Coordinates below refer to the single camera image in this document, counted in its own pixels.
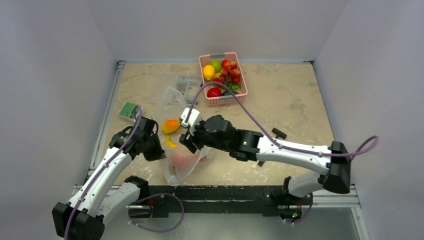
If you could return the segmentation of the clear plastic bag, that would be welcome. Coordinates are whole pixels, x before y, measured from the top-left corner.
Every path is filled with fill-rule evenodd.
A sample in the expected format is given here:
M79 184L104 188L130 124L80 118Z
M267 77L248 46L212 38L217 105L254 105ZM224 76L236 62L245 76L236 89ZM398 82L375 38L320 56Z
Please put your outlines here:
M152 113L153 120L158 123L158 136L166 155L165 160L162 162L164 177L167 183L171 186L182 185L186 178L195 170L198 164L205 163L208 160L211 160L214 156L211 148L204 147L201 150L197 150L195 153L191 153L185 146L179 143L180 135L185 133L185 129L181 126L179 126L179 128L171 134L165 134L162 132L162 124L167 120L180 120L180 115L187 106L188 105L186 104L182 94L172 87L167 87L162 99L158 102ZM167 146L167 135L170 135L171 141L177 144L177 147L170 148ZM207 156L208 159L199 161L190 170L187 169L178 171L170 162L172 155L175 153L197 154L200 156Z

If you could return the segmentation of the red fake apple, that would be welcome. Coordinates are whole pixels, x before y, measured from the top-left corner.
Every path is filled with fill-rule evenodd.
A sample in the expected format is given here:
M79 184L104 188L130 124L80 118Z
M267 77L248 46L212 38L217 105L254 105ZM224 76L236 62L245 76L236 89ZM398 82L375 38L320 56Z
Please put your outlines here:
M220 96L222 96L222 91L218 87L212 87L207 91L206 96L208 98L220 97Z

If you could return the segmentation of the yellow fake lemon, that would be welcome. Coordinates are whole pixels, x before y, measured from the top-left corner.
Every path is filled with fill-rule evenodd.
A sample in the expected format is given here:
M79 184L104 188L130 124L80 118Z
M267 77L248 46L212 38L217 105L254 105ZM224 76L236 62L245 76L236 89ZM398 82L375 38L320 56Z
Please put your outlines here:
M215 74L216 74L216 70L215 70L215 68L214 68L212 65L210 65L210 64L205 65L205 66L203 67L203 69L202 69L202 75L203 75L203 78L204 78L206 81L211 81L211 80L213 80L213 79L215 78Z

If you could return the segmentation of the red fake grape bunch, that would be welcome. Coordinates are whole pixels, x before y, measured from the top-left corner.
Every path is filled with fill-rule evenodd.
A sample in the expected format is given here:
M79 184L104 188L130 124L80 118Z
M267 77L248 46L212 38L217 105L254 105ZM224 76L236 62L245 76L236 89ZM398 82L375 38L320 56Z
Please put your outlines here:
M221 70L216 72L213 81L227 86L228 83L242 83L242 73L235 61L222 60Z

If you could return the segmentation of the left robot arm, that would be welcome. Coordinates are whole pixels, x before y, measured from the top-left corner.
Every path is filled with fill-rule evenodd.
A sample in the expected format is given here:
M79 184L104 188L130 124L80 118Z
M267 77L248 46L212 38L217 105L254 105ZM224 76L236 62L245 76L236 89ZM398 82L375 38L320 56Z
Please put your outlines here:
M66 203L58 202L52 209L56 234L65 240L99 240L107 224L120 208L149 199L147 181L131 176L118 193L107 196L122 171L143 155L147 161L166 157L158 136L155 120L139 117L134 125L117 132L97 168Z

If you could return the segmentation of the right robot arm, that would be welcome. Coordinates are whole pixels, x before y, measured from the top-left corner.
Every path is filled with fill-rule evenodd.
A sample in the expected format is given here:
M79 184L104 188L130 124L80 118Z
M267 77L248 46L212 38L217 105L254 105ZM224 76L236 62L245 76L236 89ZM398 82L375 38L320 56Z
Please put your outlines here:
M227 152L238 161L278 162L308 169L303 175L287 177L280 196L288 204L318 190L336 194L350 192L351 163L340 142L330 146L305 145L268 138L252 130L237 129L221 115L207 120L191 115L188 120L180 117L180 125L187 131L179 141L192 153L203 147Z

